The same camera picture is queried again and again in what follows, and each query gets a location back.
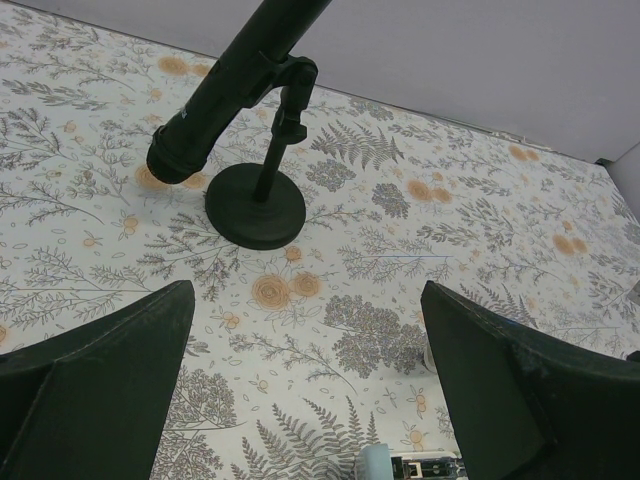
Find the orange flower print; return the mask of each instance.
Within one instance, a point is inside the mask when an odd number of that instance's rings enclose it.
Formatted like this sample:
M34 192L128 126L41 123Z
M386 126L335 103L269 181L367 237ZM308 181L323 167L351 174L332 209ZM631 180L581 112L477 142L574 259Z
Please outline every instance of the orange flower print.
M256 375L255 381L249 380L249 383L251 385L255 385L260 393L269 393L267 392L267 389L269 388L269 382L267 382L266 380L260 380L260 375Z
M404 425L404 429L406 432L405 439L400 440L400 443L405 445L411 445L413 447L414 452L422 452L424 451L424 441L426 432L421 432L416 428L416 425L409 425L407 422L402 422Z
M64 124L64 126L62 127L62 130L64 131L64 133L73 133L76 131L76 128L78 128L76 123L73 120L69 120L67 123Z
M409 386L411 387L411 393L413 394L413 397L407 398L407 402L416 404L416 411L418 413L418 416L422 418L422 414L427 411L427 399L425 398L423 393L424 388L416 390L416 388L413 385L409 385Z
M431 190L429 190L426 183L420 180L410 180L407 183L407 190L409 190L409 195L416 200L422 202L430 202L432 200Z
M511 145L509 147L509 153L511 153L513 158L515 158L516 160L520 160L521 162L527 161L527 154L524 153L524 151L516 145Z
M211 70L211 67L205 65L204 63L198 63L196 65L191 65L190 70L194 75L197 75L199 77L206 77L209 73L209 70Z
M229 330L234 330L240 323L240 318L231 312L224 312L222 314L222 319Z
M156 103L160 101L161 98L162 98L162 90L160 90L159 88L151 89L151 91L149 92L149 102Z
M533 160L534 162L537 162L538 160L540 160L540 157L535 152L535 150L531 150L531 149L527 150L527 158L529 160Z
M284 249L287 260L290 262L297 262L302 258L302 252L298 247L287 247Z
M291 283L292 290L301 297L313 297L320 291L320 279L309 272L296 275Z
M124 226L124 234L126 236L133 235L136 233L136 227L138 226L138 220L135 217L128 216L122 222Z
M149 167L143 165L136 170L136 182L141 188L146 190L165 190L169 185L162 183L149 171Z
M434 188L433 197L442 203L451 203L453 195L446 188Z
M289 286L278 275L265 275L253 284L251 295L262 308L282 310L289 305Z
M126 95L123 95L122 93L120 94L120 96L122 97L122 99L120 100L120 103L123 105L135 105L136 101L130 99L129 97L127 97Z
M84 247L93 248L96 245L102 246L102 243L100 243L100 240L102 240L102 238L94 237L93 234L87 230L85 230L84 233L87 234L87 237L82 241L82 245Z
M258 108L256 110L256 115L260 120L266 120L267 118L269 118L269 114L264 108Z
M158 68L164 73L177 77L186 75L189 71L189 65L178 57L162 57L158 60Z
M569 241L567 237L564 235L554 235L553 236L553 244L556 246L558 251L563 255L573 255L573 245Z
M205 177L202 173L194 173L189 178L187 178L182 185L191 190L199 190L207 184L207 177Z
M589 251L589 249L587 248L587 244L584 243L584 240L580 238L574 238L573 240L571 240L571 243L573 244L573 248L575 248L580 253L587 253Z
M147 115L146 117L142 118L145 122L147 122L149 125L161 125L162 124L162 117L159 115L154 115L153 113L150 113L149 115Z

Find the light blue object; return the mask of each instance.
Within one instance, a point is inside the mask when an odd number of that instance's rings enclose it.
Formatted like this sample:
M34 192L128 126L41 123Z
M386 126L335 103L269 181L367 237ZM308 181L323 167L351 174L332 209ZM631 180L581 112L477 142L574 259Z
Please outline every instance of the light blue object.
M386 443L364 447L356 459L356 480L393 480L391 452Z

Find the microphone stand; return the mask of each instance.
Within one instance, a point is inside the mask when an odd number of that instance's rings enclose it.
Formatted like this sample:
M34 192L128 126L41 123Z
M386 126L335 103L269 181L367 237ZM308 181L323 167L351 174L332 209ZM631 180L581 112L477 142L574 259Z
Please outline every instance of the microphone stand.
M205 208L213 227L227 240L252 250L273 250L290 243L304 226L306 207L296 184L278 171L288 145L307 138L300 114L318 75L312 60L289 57L276 86L283 85L263 165L241 163L214 177Z

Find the black pole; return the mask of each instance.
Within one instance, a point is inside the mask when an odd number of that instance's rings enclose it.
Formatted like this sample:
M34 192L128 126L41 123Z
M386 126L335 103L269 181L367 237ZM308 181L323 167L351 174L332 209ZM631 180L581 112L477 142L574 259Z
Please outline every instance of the black pole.
M258 183L256 189L253 192L253 199L256 202L266 202L269 199L269 193L273 182L276 179L276 173L278 173L278 167L284 156L284 152L287 149L287 144L277 137L274 137L269 144L267 155L264 157L264 164L262 165L262 172L258 177Z
M264 0L220 60L235 63L258 51L280 63L331 0Z

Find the stand pole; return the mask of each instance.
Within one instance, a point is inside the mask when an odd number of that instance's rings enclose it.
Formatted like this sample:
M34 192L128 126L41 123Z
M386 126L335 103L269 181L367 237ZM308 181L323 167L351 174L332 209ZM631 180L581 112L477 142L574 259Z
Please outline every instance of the stand pole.
M253 199L256 202L266 202L269 198L271 187L273 187L276 173L278 173L278 167L280 167L280 162L286 149L286 143L280 141L277 137L273 137L267 150L267 156L264 158L262 172L260 172L256 189L253 192Z

